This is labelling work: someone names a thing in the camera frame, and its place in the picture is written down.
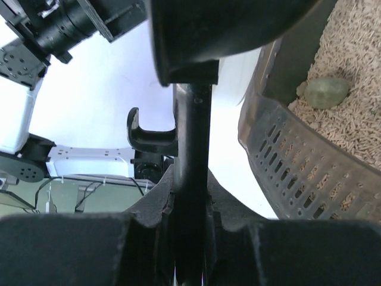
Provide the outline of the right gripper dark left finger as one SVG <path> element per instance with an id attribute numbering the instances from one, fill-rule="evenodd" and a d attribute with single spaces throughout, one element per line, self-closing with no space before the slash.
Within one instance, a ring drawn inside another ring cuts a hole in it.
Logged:
<path id="1" fill-rule="evenodd" d="M 173 169 L 121 213 L 1 219 L 2 285 L 172 285 Z"/>

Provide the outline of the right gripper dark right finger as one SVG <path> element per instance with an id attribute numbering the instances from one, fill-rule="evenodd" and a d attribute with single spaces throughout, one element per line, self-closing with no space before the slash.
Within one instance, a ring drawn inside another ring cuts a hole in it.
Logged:
<path id="1" fill-rule="evenodd" d="M 268 220 L 208 175 L 206 285 L 379 285 L 380 226 Z"/>

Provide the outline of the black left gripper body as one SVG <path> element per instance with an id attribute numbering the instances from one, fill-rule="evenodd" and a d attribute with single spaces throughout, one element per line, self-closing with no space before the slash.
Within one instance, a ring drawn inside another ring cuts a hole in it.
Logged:
<path id="1" fill-rule="evenodd" d="M 144 1 L 64 1 L 64 39 L 81 42 L 99 32 L 114 42 L 146 20 Z"/>

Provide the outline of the black slotted litter scoop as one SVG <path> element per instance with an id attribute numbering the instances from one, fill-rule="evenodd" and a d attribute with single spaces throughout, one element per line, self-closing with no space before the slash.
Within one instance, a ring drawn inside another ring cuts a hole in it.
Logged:
<path id="1" fill-rule="evenodd" d="M 175 130 L 129 128 L 129 142 L 174 157 L 174 253 L 180 285 L 200 285 L 212 87 L 219 61 L 283 35 L 316 1 L 146 1 L 155 70 L 173 86 Z"/>

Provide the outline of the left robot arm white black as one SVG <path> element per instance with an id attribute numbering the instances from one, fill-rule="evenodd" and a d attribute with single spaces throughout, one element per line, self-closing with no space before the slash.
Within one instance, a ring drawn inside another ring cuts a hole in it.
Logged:
<path id="1" fill-rule="evenodd" d="M 1 171 L 24 182 L 133 173 L 124 120 L 174 127 L 144 1 L 2 1 Z"/>

